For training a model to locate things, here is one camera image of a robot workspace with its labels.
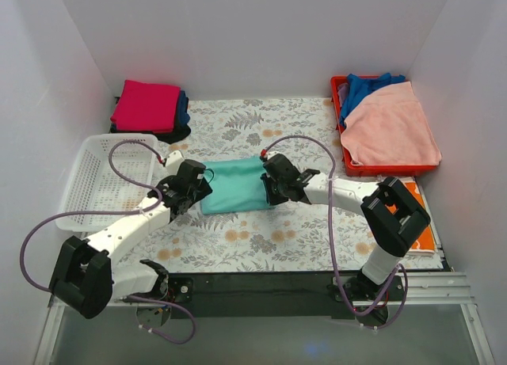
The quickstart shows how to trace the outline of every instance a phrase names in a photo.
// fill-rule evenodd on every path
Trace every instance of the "red plastic bin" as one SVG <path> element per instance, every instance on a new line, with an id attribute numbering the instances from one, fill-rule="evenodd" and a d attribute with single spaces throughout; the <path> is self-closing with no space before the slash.
<path id="1" fill-rule="evenodd" d="M 378 76 L 361 76 L 362 78 L 377 78 Z M 338 86 L 347 82 L 346 76 L 334 76 L 331 78 L 331 89 L 333 90 L 333 104 L 336 112 L 336 129 L 340 134 L 345 130 L 340 125 L 340 101 L 338 100 Z M 435 169 L 435 165 L 353 165 L 352 157 L 343 146 L 343 162 L 345 173 L 349 177 L 418 177 L 421 174 Z"/>

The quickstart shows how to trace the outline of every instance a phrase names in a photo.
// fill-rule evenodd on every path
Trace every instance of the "patterned table surface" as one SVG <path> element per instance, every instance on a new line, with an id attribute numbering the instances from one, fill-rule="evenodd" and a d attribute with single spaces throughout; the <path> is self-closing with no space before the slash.
<path id="1" fill-rule="evenodd" d="M 333 105 L 329 99 L 194 101 L 189 105 L 192 134 L 179 143 L 160 144 L 161 152 L 181 150 L 200 162 L 248 158 L 284 135 L 309 135 L 325 143 L 346 177 Z M 328 172 L 330 159 L 317 145 L 292 139 L 276 146 L 301 169 Z M 163 177 L 154 171 L 154 183 Z M 194 206 L 154 232 L 120 262 L 149 258 L 171 272 L 256 272 L 331 270 L 326 206 L 285 203 L 269 211 L 222 215 L 200 213 Z M 334 238 L 342 269 L 359 269 L 375 240 L 363 217 L 335 208 Z M 408 256 L 407 268 L 442 268 L 438 253 Z"/>

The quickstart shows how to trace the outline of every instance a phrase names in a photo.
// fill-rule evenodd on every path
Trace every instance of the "teal cloth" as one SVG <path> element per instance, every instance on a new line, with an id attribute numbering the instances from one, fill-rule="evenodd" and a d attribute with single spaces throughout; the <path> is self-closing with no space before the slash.
<path id="1" fill-rule="evenodd" d="M 210 171 L 204 173 L 206 180 L 211 181 L 213 193 L 200 202 L 203 215 L 270 208 L 261 180 L 265 170 L 259 157 L 204 164 L 215 177 Z"/>

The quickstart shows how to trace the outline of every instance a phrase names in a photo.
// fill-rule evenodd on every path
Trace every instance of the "pink towel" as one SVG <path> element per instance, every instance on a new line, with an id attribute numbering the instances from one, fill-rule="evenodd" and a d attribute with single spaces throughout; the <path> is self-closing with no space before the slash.
<path id="1" fill-rule="evenodd" d="M 345 120 L 353 165 L 438 165 L 442 155 L 410 82 L 366 96 Z"/>
<path id="2" fill-rule="evenodd" d="M 111 122 L 123 131 L 171 132 L 179 95 L 178 86 L 126 80 Z"/>

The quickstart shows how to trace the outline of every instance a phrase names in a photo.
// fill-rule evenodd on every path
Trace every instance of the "white plastic basket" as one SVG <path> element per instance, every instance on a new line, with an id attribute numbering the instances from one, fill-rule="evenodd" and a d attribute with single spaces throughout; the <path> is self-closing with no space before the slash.
<path id="1" fill-rule="evenodd" d="M 135 139 L 155 147 L 157 139 L 147 134 L 102 134 L 88 137 L 81 145 L 60 204 L 68 211 L 131 211 L 148 190 L 118 177 L 108 162 L 109 151 L 125 139 Z M 146 147 L 125 144 L 116 149 L 115 167 L 126 177 L 151 183 L 155 155 Z M 56 220 L 62 230 L 96 232 L 111 225 L 121 216 L 76 215 Z"/>

